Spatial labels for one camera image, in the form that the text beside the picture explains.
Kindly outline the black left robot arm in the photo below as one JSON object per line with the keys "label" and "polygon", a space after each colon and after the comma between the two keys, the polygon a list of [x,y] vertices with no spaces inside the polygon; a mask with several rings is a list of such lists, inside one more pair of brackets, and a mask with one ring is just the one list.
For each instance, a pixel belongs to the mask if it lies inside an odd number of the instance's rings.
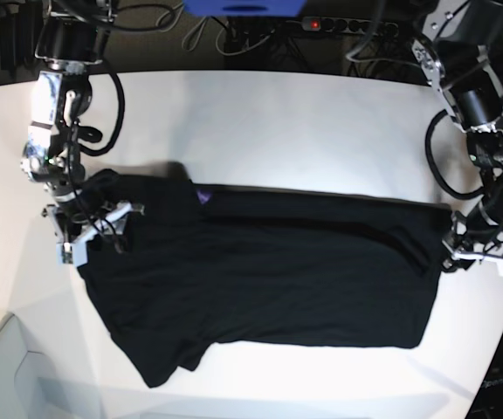
{"label": "black left robot arm", "polygon": [[[468,215],[452,216],[451,231],[443,239],[448,269],[474,261],[503,262],[503,85],[489,59],[489,48],[502,32],[503,1],[465,1],[438,27],[416,29],[410,41],[413,65],[443,106],[424,138],[431,173],[449,196],[479,201]],[[439,172],[431,139],[444,118],[465,134],[482,182],[474,191],[458,192]]]}

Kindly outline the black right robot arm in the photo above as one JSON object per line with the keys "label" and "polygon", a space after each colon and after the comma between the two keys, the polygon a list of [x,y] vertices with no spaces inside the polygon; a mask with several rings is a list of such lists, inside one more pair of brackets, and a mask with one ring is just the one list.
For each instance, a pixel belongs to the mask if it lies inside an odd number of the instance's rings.
{"label": "black right robot arm", "polygon": [[[31,182],[42,183],[58,205],[59,225],[72,237],[83,227],[97,235],[115,236],[106,219],[111,205],[85,186],[82,155],[107,154],[119,138],[125,115],[125,93],[117,73],[104,57],[111,28],[118,13],[115,1],[51,1],[49,16],[35,49],[46,68],[38,75],[31,101],[31,123],[24,145],[21,169]],[[103,65],[111,77],[118,113],[110,140],[95,144],[102,133],[80,124],[90,107],[93,89],[89,69]]]}

